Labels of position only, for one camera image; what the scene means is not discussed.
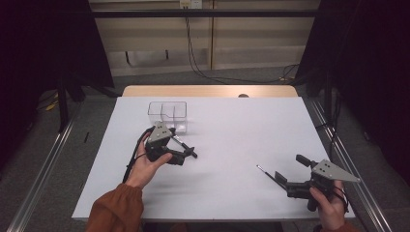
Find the clear container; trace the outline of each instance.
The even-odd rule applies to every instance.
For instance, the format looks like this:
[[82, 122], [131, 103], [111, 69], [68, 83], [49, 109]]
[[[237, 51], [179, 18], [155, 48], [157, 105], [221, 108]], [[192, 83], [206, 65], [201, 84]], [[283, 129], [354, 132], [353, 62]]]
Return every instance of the clear container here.
[[184, 101], [152, 101], [148, 107], [151, 125], [165, 122], [178, 133], [187, 132], [187, 103]]

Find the metal rail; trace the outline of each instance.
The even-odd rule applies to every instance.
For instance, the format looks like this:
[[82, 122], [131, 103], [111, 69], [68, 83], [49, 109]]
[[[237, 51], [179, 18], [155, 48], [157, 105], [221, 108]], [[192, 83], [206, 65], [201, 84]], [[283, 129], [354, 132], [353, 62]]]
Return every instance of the metal rail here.
[[64, 130], [58, 133], [55, 142], [48, 153], [47, 158], [43, 164], [42, 169], [40, 170], [34, 184], [30, 188], [26, 197], [23, 200], [23, 203], [18, 208], [15, 213], [15, 217], [12, 220], [7, 232], [21, 232], [24, 231], [31, 215], [33, 214], [34, 209], [36, 208], [37, 203], [42, 195], [44, 187], [51, 175], [52, 169], [57, 162], [61, 151], [63, 150], [64, 144], [67, 141], [67, 138], [70, 135], [70, 132], [73, 128], [73, 121], [77, 117], [79, 109], [81, 108], [81, 103], [75, 109], [72, 119], [69, 121]]
[[[311, 104], [313, 109], [320, 120], [321, 124], [325, 124], [326, 120], [324, 117], [324, 109], [318, 100], [312, 100]], [[325, 132], [328, 135], [330, 141], [332, 141], [332, 136], [335, 132], [333, 127], [326, 127]], [[362, 181], [360, 183], [354, 183], [353, 186], [361, 198], [370, 219], [373, 221], [374, 226], [379, 232], [391, 232], [392, 229], [389, 223], [386, 221], [383, 212], [380, 209], [380, 206], [374, 199], [373, 195], [370, 193], [370, 190], [367, 188], [366, 183], [362, 176], [360, 175], [358, 169], [356, 168], [353, 160], [351, 160], [349, 154], [347, 153], [346, 148], [341, 142], [340, 138], [335, 135], [334, 138], [334, 148], [336, 150], [337, 156], [341, 160], [343, 167], [348, 170], [351, 174], [360, 178]]]
[[349, 14], [346, 10], [94, 10], [92, 12], [39, 12], [43, 15], [115, 17], [330, 17]]

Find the human hand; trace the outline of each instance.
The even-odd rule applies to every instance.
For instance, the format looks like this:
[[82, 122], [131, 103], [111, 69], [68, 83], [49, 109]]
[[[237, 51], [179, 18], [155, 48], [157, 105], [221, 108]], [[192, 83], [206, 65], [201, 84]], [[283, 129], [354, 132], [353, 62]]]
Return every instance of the human hand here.
[[146, 133], [143, 136], [141, 143], [136, 150], [137, 159], [132, 167], [129, 178], [125, 182], [128, 186], [144, 189], [144, 187], [153, 179], [158, 168], [166, 164], [172, 158], [172, 154], [166, 153], [154, 162], [148, 160], [147, 155], [145, 155], [146, 151], [144, 144], [150, 134], [151, 133]]
[[[335, 187], [335, 193], [343, 197], [341, 181], [335, 181]], [[310, 194], [319, 203], [319, 217], [324, 229], [337, 230], [344, 225], [344, 203], [341, 199], [332, 195], [328, 200], [317, 188], [310, 188]]]

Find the orange sleeve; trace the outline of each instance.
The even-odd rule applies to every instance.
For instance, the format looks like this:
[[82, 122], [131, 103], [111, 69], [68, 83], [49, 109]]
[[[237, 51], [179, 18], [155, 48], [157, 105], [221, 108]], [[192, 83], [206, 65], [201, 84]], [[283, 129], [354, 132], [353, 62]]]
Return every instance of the orange sleeve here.
[[343, 226], [337, 230], [321, 229], [320, 232], [359, 232], [349, 221], [346, 221]]
[[94, 202], [86, 231], [138, 231], [143, 210], [142, 190], [120, 184]]

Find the gray bracket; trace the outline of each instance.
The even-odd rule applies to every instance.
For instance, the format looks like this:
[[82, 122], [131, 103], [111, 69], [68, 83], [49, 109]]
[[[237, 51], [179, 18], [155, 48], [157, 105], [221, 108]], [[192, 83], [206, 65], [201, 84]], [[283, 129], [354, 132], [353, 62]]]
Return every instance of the gray bracket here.
[[155, 128], [152, 131], [150, 137], [148, 138], [149, 142], [156, 142], [167, 137], [171, 137], [172, 132], [166, 126], [165, 122], [155, 122]]
[[341, 169], [339, 166], [325, 159], [314, 166], [312, 172], [330, 180], [341, 180], [356, 183], [361, 182], [360, 178], [353, 176], [347, 171]]

